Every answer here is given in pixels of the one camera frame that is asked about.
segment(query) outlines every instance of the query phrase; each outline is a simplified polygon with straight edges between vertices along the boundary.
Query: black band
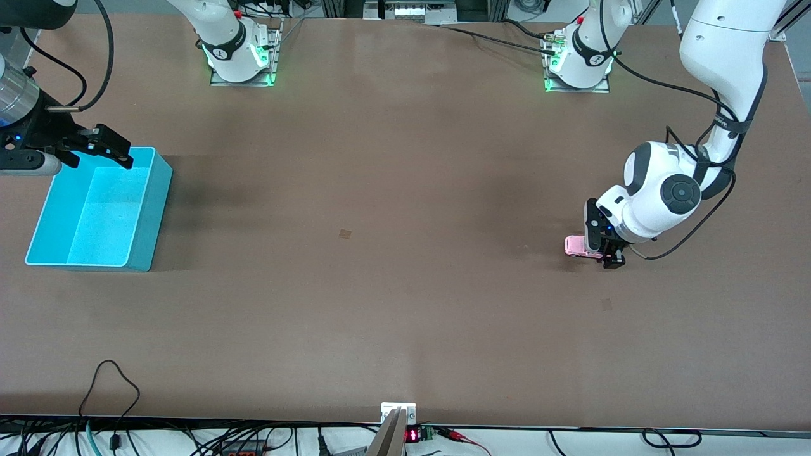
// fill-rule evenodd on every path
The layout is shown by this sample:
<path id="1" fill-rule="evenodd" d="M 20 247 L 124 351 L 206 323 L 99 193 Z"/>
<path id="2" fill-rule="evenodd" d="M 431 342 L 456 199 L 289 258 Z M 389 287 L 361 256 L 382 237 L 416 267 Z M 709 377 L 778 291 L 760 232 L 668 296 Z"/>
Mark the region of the black band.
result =
<path id="1" fill-rule="evenodd" d="M 743 122 L 735 122 L 729 117 L 723 115 L 720 112 L 715 113 L 715 118 L 713 119 L 712 123 L 718 125 L 719 127 L 723 128 L 730 133 L 734 133 L 734 136 L 730 136 L 734 138 L 738 135 L 743 135 L 745 132 L 749 130 L 749 126 L 752 125 L 753 119 L 744 120 Z"/>
<path id="2" fill-rule="evenodd" d="M 575 29 L 574 34 L 572 35 L 572 43 L 574 44 L 574 50 L 576 50 L 577 53 L 583 57 L 583 60 L 586 61 L 586 65 L 589 67 L 599 67 L 614 54 L 613 49 L 607 49 L 601 52 L 591 49 L 589 46 L 583 43 L 583 41 L 580 39 L 579 27 Z"/>
<path id="3" fill-rule="evenodd" d="M 234 38 L 227 43 L 223 43 L 221 45 L 210 45 L 209 43 L 202 41 L 203 46 L 217 60 L 230 60 L 231 56 L 234 55 L 234 51 L 241 48 L 243 44 L 245 44 L 245 37 L 247 33 L 245 31 L 245 24 L 242 21 L 239 22 L 239 30 L 237 34 L 234 35 Z"/>

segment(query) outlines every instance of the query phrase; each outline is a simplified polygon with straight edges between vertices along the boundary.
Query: metal bracket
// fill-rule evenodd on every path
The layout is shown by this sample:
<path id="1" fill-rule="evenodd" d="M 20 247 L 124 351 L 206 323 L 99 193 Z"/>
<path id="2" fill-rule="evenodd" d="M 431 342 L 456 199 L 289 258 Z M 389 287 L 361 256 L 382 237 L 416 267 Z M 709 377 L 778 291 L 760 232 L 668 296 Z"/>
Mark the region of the metal bracket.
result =
<path id="1" fill-rule="evenodd" d="M 785 32 L 811 11 L 811 0 L 792 0 L 783 8 L 769 33 L 770 41 L 786 41 Z"/>
<path id="2" fill-rule="evenodd" d="M 388 414 L 398 408 L 405 410 L 408 424 L 417 423 L 417 404 L 412 402 L 382 402 L 380 404 L 380 422 L 383 423 Z"/>

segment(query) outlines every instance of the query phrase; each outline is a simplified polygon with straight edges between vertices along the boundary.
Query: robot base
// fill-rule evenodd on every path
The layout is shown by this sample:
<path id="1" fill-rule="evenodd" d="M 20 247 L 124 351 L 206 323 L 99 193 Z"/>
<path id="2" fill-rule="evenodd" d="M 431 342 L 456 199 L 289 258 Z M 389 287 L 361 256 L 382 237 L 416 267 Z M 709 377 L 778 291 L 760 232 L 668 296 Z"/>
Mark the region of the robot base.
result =
<path id="1" fill-rule="evenodd" d="M 222 79 L 209 63 L 208 67 L 211 68 L 211 76 L 208 85 L 212 87 L 273 87 L 276 83 L 276 69 L 279 66 L 281 31 L 275 28 L 267 28 L 264 24 L 260 26 L 260 30 L 267 33 L 260 34 L 259 44 L 260 46 L 266 45 L 268 49 L 257 47 L 255 56 L 262 62 L 269 62 L 269 64 L 247 81 L 229 82 Z"/>
<path id="2" fill-rule="evenodd" d="M 556 41 L 540 40 L 541 49 L 549 49 L 554 51 L 555 55 L 543 54 L 541 63 L 543 64 L 543 88 L 546 92 L 586 92 L 586 93 L 609 93 L 610 87 L 608 85 L 608 73 L 611 72 L 611 66 L 603 76 L 603 79 L 594 87 L 589 88 L 575 88 L 572 87 L 556 75 L 553 71 L 549 71 L 550 67 L 555 67 L 562 62 L 566 47 L 564 43 L 564 30 L 555 30 L 555 37 L 559 37 Z"/>

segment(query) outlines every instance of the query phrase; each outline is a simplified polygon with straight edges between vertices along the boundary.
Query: black cable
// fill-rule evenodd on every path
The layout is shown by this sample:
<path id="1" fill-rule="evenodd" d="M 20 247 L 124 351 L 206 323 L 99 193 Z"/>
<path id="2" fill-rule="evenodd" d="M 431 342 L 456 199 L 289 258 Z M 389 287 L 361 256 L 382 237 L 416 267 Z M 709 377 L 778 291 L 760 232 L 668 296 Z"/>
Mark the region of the black cable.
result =
<path id="1" fill-rule="evenodd" d="M 282 442 L 281 445 L 279 446 L 268 445 L 268 440 L 270 440 L 270 434 L 272 434 L 273 431 L 275 431 L 276 429 L 278 428 L 271 428 L 270 432 L 268 432 L 268 435 L 264 437 L 264 451 L 279 450 L 282 446 L 287 445 L 288 443 L 290 443 L 291 440 L 293 440 L 293 428 L 290 428 L 290 435 L 287 436 L 287 440 Z"/>
<path id="2" fill-rule="evenodd" d="M 135 446 L 135 442 L 132 440 L 132 436 L 130 435 L 130 429 L 125 429 L 127 433 L 127 440 L 130 441 L 130 446 L 132 447 L 132 452 L 135 453 L 135 456 L 141 456 L 141 453 L 138 452 L 138 447 Z"/>
<path id="3" fill-rule="evenodd" d="M 483 40 L 493 41 L 494 43 L 499 43 L 499 44 L 502 44 L 502 45 L 512 46 L 512 47 L 515 47 L 515 48 L 518 48 L 518 49 L 531 50 L 533 52 L 538 52 L 538 53 L 547 54 L 547 55 L 554 55 L 555 54 L 554 51 L 551 51 L 549 49 L 540 49 L 540 48 L 534 48 L 532 46 L 527 46 L 527 45 L 519 45 L 518 43 L 513 43 L 511 41 L 505 41 L 505 40 L 501 40 L 499 38 L 488 37 L 487 35 L 482 35 L 481 33 L 470 32 L 468 30 L 462 30 L 461 28 L 454 28 L 454 27 L 441 27 L 441 28 L 443 30 L 453 30 L 454 32 L 465 33 L 466 35 L 470 35 L 472 37 L 482 38 Z"/>
<path id="4" fill-rule="evenodd" d="M 552 444 L 555 446 L 555 450 L 557 450 L 560 456 L 566 456 L 566 453 L 564 453 L 563 450 L 560 449 L 560 445 L 558 445 L 557 439 L 555 439 L 555 433 L 551 429 L 548 429 L 547 431 L 549 432 L 549 437 L 552 438 Z"/>
<path id="5" fill-rule="evenodd" d="M 544 35 L 548 35 L 548 34 L 552 33 L 552 32 L 544 32 L 544 33 L 531 32 L 526 27 L 524 27 L 523 24 L 521 24 L 520 22 L 518 22 L 516 20 L 512 20 L 512 19 L 502 19 L 501 22 L 514 25 L 514 26 L 516 26 L 518 28 L 518 30 L 521 30 L 528 37 L 538 38 L 539 40 L 542 40 Z"/>
<path id="6" fill-rule="evenodd" d="M 579 14 L 579 15 L 577 15 L 577 17 L 575 17 L 574 19 L 572 19 L 572 20 L 571 20 L 569 23 L 570 23 L 570 24 L 573 24 L 573 23 L 574 23 L 574 21 L 576 21 L 576 20 L 580 19 L 580 16 L 584 15 L 584 14 L 586 13 L 586 11 L 588 11 L 588 10 L 589 10 L 589 8 L 588 8 L 588 7 L 586 7 L 586 9 L 585 9 L 585 10 L 581 11 L 581 12 L 580 12 L 580 14 Z"/>
<path id="7" fill-rule="evenodd" d="M 654 442 L 648 440 L 648 432 L 652 432 L 652 433 L 656 434 L 657 436 L 659 436 L 659 438 L 662 439 L 664 444 L 657 444 L 657 443 L 654 443 Z M 644 440 L 646 444 L 648 444 L 648 445 L 650 445 L 650 446 L 652 446 L 654 448 L 658 448 L 660 450 L 667 449 L 668 451 L 670 451 L 671 456 L 676 456 L 676 450 L 675 450 L 676 448 L 682 448 L 682 449 L 684 449 L 684 448 L 695 448 L 695 447 L 699 446 L 702 443 L 703 437 L 702 437 L 702 434 L 699 431 L 692 431 L 692 432 L 689 433 L 689 435 L 696 436 L 696 437 L 698 437 L 698 439 L 696 439 L 696 441 L 692 442 L 692 443 L 675 444 L 675 443 L 671 443 L 667 439 L 667 437 L 665 437 L 665 435 L 663 433 L 661 433 L 658 429 L 654 429 L 654 428 L 644 428 L 644 429 L 642 429 L 642 440 Z"/>
<path id="8" fill-rule="evenodd" d="M 699 223 L 696 224 L 693 227 L 693 229 L 690 230 L 690 232 L 687 233 L 687 235 L 681 239 L 681 241 L 676 243 L 675 246 L 671 247 L 670 250 L 664 252 L 661 255 L 657 255 L 657 256 L 644 256 L 644 255 L 641 255 L 641 254 L 637 253 L 643 260 L 660 260 L 660 259 L 664 258 L 665 256 L 668 256 L 671 253 L 675 252 L 677 248 L 681 247 L 682 244 L 686 243 L 688 239 L 693 237 L 693 234 L 696 234 L 696 231 L 698 231 L 698 229 L 701 228 L 702 225 L 704 225 L 704 222 L 706 222 L 707 219 L 712 217 L 712 214 L 714 214 L 715 211 L 717 211 L 718 208 L 721 207 L 721 204 L 723 204 L 723 202 L 726 201 L 727 198 L 729 197 L 729 194 L 732 193 L 732 189 L 735 188 L 735 182 L 737 180 L 737 177 L 736 177 L 736 174 L 735 174 L 734 170 L 732 170 L 731 168 L 728 168 L 726 166 L 722 167 L 721 169 L 722 169 L 722 171 L 727 171 L 729 173 L 730 181 L 729 181 L 729 187 L 727 187 L 726 193 L 724 193 L 723 196 L 721 197 L 721 199 L 718 200 L 718 203 L 715 203 L 715 206 L 713 206 L 713 208 L 710 209 L 710 211 L 699 221 Z"/>
<path id="9" fill-rule="evenodd" d="M 130 380 L 129 377 L 124 375 L 124 372 L 121 370 L 121 366 L 119 366 L 118 363 L 116 363 L 112 359 L 105 359 L 104 361 L 101 361 L 96 366 L 96 371 L 93 373 L 93 379 L 90 381 L 90 388 L 88 388 L 88 392 L 84 395 L 84 398 L 82 398 L 82 402 L 79 404 L 79 414 L 78 415 L 79 415 L 79 418 L 81 419 L 81 417 L 83 415 L 83 412 L 84 412 L 84 406 L 87 404 L 88 399 L 90 398 L 90 393 L 92 393 L 93 386 L 96 384 L 96 379 L 98 378 L 99 371 L 101 370 L 101 367 L 104 366 L 107 363 L 113 364 L 113 366 L 115 366 L 116 370 L 118 371 L 118 375 L 121 376 L 121 378 L 126 383 L 130 384 L 130 386 L 132 386 L 132 388 L 135 390 L 135 400 L 132 401 L 132 404 L 130 404 L 130 406 L 127 407 L 127 409 L 118 417 L 118 419 L 115 420 L 115 424 L 113 426 L 113 436 L 117 436 L 118 435 L 118 426 L 121 423 L 121 420 L 124 419 L 124 416 L 127 413 L 129 413 L 130 410 L 132 410 L 132 407 L 135 407 L 135 404 L 137 404 L 138 401 L 141 399 L 141 389 L 138 388 L 138 385 L 133 383 L 133 381 Z M 77 433 L 77 436 L 76 436 L 76 447 L 77 447 L 77 449 L 79 447 L 78 433 Z M 118 450 L 118 448 L 113 448 L 113 456 L 115 456 L 117 450 Z"/>
<path id="10" fill-rule="evenodd" d="M 34 49 L 37 53 L 42 55 L 42 57 L 45 57 L 48 60 L 50 60 L 51 62 L 56 63 L 60 67 L 70 71 L 71 73 L 76 75 L 77 78 L 79 78 L 79 82 L 82 84 L 82 89 L 79 91 L 79 95 L 77 95 L 76 98 L 71 100 L 71 102 L 68 103 L 65 106 L 73 106 L 77 102 L 79 102 L 79 100 L 81 100 L 82 97 L 84 97 L 84 94 L 87 93 L 87 91 L 88 91 L 88 80 L 86 80 L 84 78 L 84 75 L 82 75 L 79 72 L 79 70 L 76 70 L 74 67 L 71 67 L 67 63 L 64 63 L 62 60 L 59 60 L 58 58 L 54 57 L 53 55 L 45 52 L 40 46 L 36 45 L 36 43 L 31 39 L 31 37 L 28 36 L 28 32 L 25 31 L 25 27 L 20 27 L 19 28 L 19 34 L 22 35 L 25 42 L 28 43 L 29 46 L 31 46 L 31 49 Z"/>
<path id="11" fill-rule="evenodd" d="M 188 425 L 186 426 L 186 435 L 189 436 L 191 441 L 195 442 L 195 448 L 197 448 L 199 450 L 200 449 L 200 442 L 197 441 L 197 438 L 195 437 L 195 434 L 191 432 L 191 429 L 189 428 Z"/>
<path id="12" fill-rule="evenodd" d="M 727 112 L 732 117 L 732 120 L 735 121 L 735 122 L 738 122 L 738 118 L 737 118 L 737 116 L 735 116 L 735 113 L 732 112 L 732 109 L 730 109 L 730 107 L 727 106 L 723 101 L 720 101 L 720 100 L 718 100 L 716 98 L 713 98 L 713 97 L 707 95 L 706 93 L 699 92 L 699 91 L 693 90 L 691 88 L 681 87 L 679 85 L 669 84 L 669 83 L 666 83 L 666 82 L 655 80 L 653 78 L 650 78 L 648 76 L 645 76 L 645 75 L 635 71 L 634 69 L 632 69 L 628 65 L 625 65 L 620 60 L 620 58 L 618 57 L 617 52 L 616 52 L 616 47 L 612 48 L 611 45 L 609 45 L 609 43 L 608 43 L 608 37 L 606 36 L 605 19 L 603 18 L 603 3 L 604 3 L 604 0 L 600 0 L 600 8 L 599 8 L 599 13 L 600 13 L 599 14 L 600 15 L 600 33 L 602 33 L 602 35 L 603 35 L 603 43 L 605 44 L 606 49 L 609 49 L 609 50 L 613 51 L 614 61 L 617 62 L 617 64 L 620 65 L 620 67 L 623 67 L 628 73 L 631 73 L 632 75 L 636 76 L 637 78 L 639 78 L 641 80 L 644 80 L 646 82 L 649 82 L 651 84 L 655 84 L 655 85 L 665 87 L 665 88 L 672 88 L 673 90 L 678 90 L 680 92 L 689 93 L 691 95 L 695 95 L 696 97 L 701 97 L 701 98 L 704 98 L 705 100 L 712 101 L 716 105 L 718 105 L 718 106 L 724 108 L 725 110 L 727 110 Z"/>
<path id="13" fill-rule="evenodd" d="M 92 108 L 104 95 L 105 90 L 107 90 L 107 85 L 109 84 L 109 78 L 113 74 L 113 57 L 115 54 L 115 43 L 113 41 L 113 25 L 109 22 L 109 16 L 107 15 L 107 10 L 104 8 L 104 5 L 101 4 L 101 0 L 93 0 L 96 2 L 96 6 L 99 8 L 99 12 L 101 13 L 101 18 L 104 20 L 105 28 L 107 29 L 107 70 L 104 74 L 104 80 L 101 81 L 101 87 L 99 87 L 99 91 L 96 92 L 96 95 L 87 102 L 87 104 L 79 106 L 79 112 L 88 110 Z"/>

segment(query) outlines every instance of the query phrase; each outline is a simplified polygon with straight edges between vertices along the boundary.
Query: electrical connector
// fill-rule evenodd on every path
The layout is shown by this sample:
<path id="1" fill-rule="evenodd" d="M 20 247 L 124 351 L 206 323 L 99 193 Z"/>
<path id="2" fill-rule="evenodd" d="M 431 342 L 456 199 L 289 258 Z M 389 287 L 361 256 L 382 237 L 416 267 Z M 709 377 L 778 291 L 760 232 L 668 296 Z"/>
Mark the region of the electrical connector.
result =
<path id="1" fill-rule="evenodd" d="M 109 450 L 115 451 L 121 448 L 121 436 L 113 434 L 109 437 Z"/>
<path id="2" fill-rule="evenodd" d="M 467 437 L 463 436 L 461 433 L 456 432 L 452 429 L 434 428 L 434 431 L 436 431 L 436 435 L 445 437 L 448 440 L 467 443 Z"/>

